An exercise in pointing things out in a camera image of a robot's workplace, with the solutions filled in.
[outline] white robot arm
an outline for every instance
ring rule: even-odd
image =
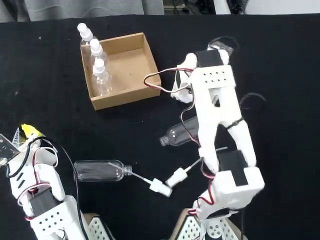
[[[190,92],[172,93],[185,103],[194,101],[199,123],[199,156],[212,172],[209,188],[194,203],[191,213],[200,220],[228,217],[251,202],[264,188],[256,167],[256,155],[247,123],[244,121],[235,91],[235,79],[224,49],[189,53],[178,68],[173,90],[190,85]],[[218,125],[223,125],[236,143],[237,151],[217,158],[215,139]]]
[[[58,165],[56,149],[53,146],[40,147],[41,140],[36,139],[32,135],[16,149],[0,134],[0,147],[14,153],[8,157],[6,152],[0,151],[0,160],[2,164],[7,162],[12,194],[18,205],[22,206],[25,219],[30,222],[37,239],[109,240],[100,220],[92,221],[89,228],[76,199],[65,195],[60,176],[55,170]]]

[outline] white spray nozzle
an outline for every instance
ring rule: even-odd
[[[95,58],[92,72],[98,76],[105,71],[105,61],[101,58]]]
[[[95,57],[101,56],[102,53],[104,52],[98,39],[92,39],[90,41],[90,49],[91,49],[92,55]]]
[[[179,167],[171,177],[168,178],[165,183],[170,187],[173,188],[177,183],[182,182],[188,177],[188,174],[182,167]]]
[[[94,37],[91,30],[83,22],[78,24],[77,29],[84,41],[89,42]]]
[[[160,193],[162,195],[165,195],[166,197],[170,197],[172,193],[172,188],[168,187],[167,185],[164,185],[162,181],[154,178],[152,183],[150,184],[149,187],[150,190]]]

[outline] clear plastic bottle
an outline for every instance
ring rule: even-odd
[[[94,96],[109,95],[112,91],[111,75],[106,70],[105,62],[101,58],[96,58],[92,69],[92,87]]]
[[[74,163],[80,182],[117,182],[132,173],[118,160],[81,160]]]
[[[83,51],[82,51],[84,54],[83,57],[86,59],[87,63],[89,63],[90,55],[91,55],[90,41],[92,39],[96,39],[96,37],[93,35],[91,30],[87,27],[87,25],[84,24],[83,22],[78,24],[77,29],[78,29],[80,36],[81,36],[80,46],[83,47]]]
[[[193,137],[198,137],[199,123],[197,116],[184,121],[184,125]],[[191,139],[182,123],[170,127],[166,134],[160,137],[160,143],[162,146],[180,146],[189,142],[190,140]]]
[[[104,65],[107,67],[108,56],[106,52],[104,52],[100,42],[98,39],[92,39],[90,41],[90,65],[91,67],[95,64],[96,58],[102,59],[104,61]]]

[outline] black cloth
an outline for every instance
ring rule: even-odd
[[[320,153],[319,14],[278,16],[108,16],[0,24],[0,132],[8,138],[28,123],[65,147],[72,159],[118,159],[142,176],[165,181],[198,158],[196,144],[162,147],[159,137],[179,123],[185,106],[166,93],[94,111],[81,63],[77,24],[84,21],[99,39],[144,32],[159,70],[180,64],[228,35],[240,48],[231,65],[240,99],[256,92],[263,112],[243,111],[264,190],[246,209],[249,239],[316,239],[319,224]],[[164,73],[169,89],[174,74]],[[235,145],[218,131],[216,147]],[[58,172],[75,194],[68,161]],[[35,239],[1,170],[1,239]],[[167,239],[183,208],[206,190],[199,166],[170,198],[127,176],[120,182],[80,184],[80,206],[100,214],[116,239]],[[240,225],[237,215],[231,217]]]

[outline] open cardboard box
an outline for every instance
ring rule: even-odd
[[[144,77],[158,72],[146,36],[136,33],[100,41],[103,50],[108,55],[108,71],[112,75],[112,92],[105,96],[94,96],[91,77],[92,69],[87,67],[84,48],[81,46],[81,56],[85,81],[95,110],[127,104],[142,99],[160,95],[157,89],[144,85]],[[161,85],[159,75],[148,78],[148,82]]]

